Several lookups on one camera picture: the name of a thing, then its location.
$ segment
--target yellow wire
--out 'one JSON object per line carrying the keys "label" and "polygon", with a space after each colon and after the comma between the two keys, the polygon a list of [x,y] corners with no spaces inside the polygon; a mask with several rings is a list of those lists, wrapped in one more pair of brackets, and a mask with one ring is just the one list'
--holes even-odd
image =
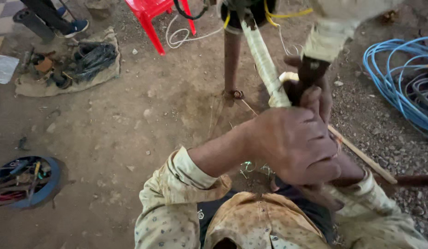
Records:
{"label": "yellow wire", "polygon": [[231,13],[229,13],[229,10],[228,10],[228,15],[226,16],[225,23],[223,24],[223,29],[226,29],[226,26],[228,26],[230,19],[231,19]]}
{"label": "yellow wire", "polygon": [[297,17],[297,16],[302,16],[302,15],[306,15],[306,14],[309,14],[309,13],[311,13],[311,12],[313,12],[313,9],[312,8],[309,8],[309,9],[305,9],[305,10],[302,10],[302,11],[300,11],[300,12],[297,12],[297,13],[293,13],[293,14],[287,14],[287,15],[275,15],[275,14],[271,14],[270,12],[269,12],[269,9],[268,9],[268,5],[267,5],[267,0],[264,0],[264,5],[265,5],[265,16],[266,16],[266,20],[268,20],[268,22],[270,23],[270,24],[272,24],[272,25],[274,25],[274,26],[279,26],[278,24],[276,24],[276,23],[274,23],[274,21],[272,21],[272,19],[271,19],[271,17],[275,17],[275,18],[289,18],[289,17]]}

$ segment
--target black pants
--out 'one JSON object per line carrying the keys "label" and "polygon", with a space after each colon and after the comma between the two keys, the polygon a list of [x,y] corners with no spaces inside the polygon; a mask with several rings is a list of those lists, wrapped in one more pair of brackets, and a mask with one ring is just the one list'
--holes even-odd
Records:
{"label": "black pants", "polygon": [[54,27],[63,35],[68,35],[72,31],[72,25],[67,20],[57,14],[51,0],[21,0],[32,12],[44,20],[49,27]]}
{"label": "black pants", "polygon": [[[307,200],[298,189],[291,185],[284,184],[278,177],[276,177],[276,185],[280,187],[276,194],[283,195],[294,202],[295,205],[297,205],[308,216],[308,218],[314,222],[317,228],[320,229],[328,244],[331,244],[334,239],[334,234],[333,222],[329,210]],[[205,244],[206,231],[208,230],[208,226],[211,223],[214,214],[223,203],[232,198],[235,194],[237,194],[237,191],[230,190],[222,199],[197,204],[197,210],[202,209],[204,214],[203,219],[199,220],[201,248],[203,248]]]}

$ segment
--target red plastic chair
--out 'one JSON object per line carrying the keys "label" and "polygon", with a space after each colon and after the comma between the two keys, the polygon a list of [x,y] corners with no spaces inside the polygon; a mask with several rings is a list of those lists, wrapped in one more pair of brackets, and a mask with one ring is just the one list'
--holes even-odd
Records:
{"label": "red plastic chair", "polygon": [[[171,7],[174,5],[173,0],[125,0],[133,14],[139,19],[140,24],[145,29],[146,34],[150,37],[153,45],[156,47],[157,52],[160,55],[165,55],[165,50],[163,50],[162,44],[160,43],[159,37],[157,37],[156,31],[152,26],[151,20],[167,12],[171,14],[173,11]],[[185,13],[191,15],[189,10],[187,0],[181,0],[184,7]],[[189,20],[189,26],[191,28],[192,34],[195,35],[195,27],[192,20]]]}

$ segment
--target shirt sleeve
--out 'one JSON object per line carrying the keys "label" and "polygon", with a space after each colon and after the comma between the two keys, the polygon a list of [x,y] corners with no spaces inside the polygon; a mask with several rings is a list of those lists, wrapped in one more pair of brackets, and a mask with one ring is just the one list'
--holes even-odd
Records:
{"label": "shirt sleeve", "polygon": [[345,188],[329,187],[333,197],[344,202],[337,212],[339,233],[346,246],[354,249],[428,249],[428,242],[414,228],[410,215],[402,213],[366,170],[358,184]]}
{"label": "shirt sleeve", "polygon": [[197,203],[220,199],[230,188],[227,176],[204,173],[184,147],[173,152],[140,191],[135,249],[200,248]]}

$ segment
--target chair leg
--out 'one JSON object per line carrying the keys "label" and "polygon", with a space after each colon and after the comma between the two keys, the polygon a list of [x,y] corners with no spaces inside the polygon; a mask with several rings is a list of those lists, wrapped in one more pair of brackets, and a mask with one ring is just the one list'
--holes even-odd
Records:
{"label": "chair leg", "polygon": [[159,37],[157,36],[156,31],[152,26],[151,19],[147,15],[141,14],[139,17],[139,21],[143,29],[145,29],[145,32],[150,38],[152,44],[155,46],[157,52],[159,52],[160,55],[165,55],[165,50],[163,49]]}
{"label": "chair leg", "polygon": [[[182,1],[182,5],[184,6],[185,13],[187,15],[191,15],[191,11],[189,10],[188,1],[187,0],[181,0],[181,1]],[[192,35],[194,36],[195,32],[196,32],[195,27],[194,27],[194,22],[192,20],[189,20],[189,19],[188,19],[188,22],[189,22],[189,27],[191,28]]]}

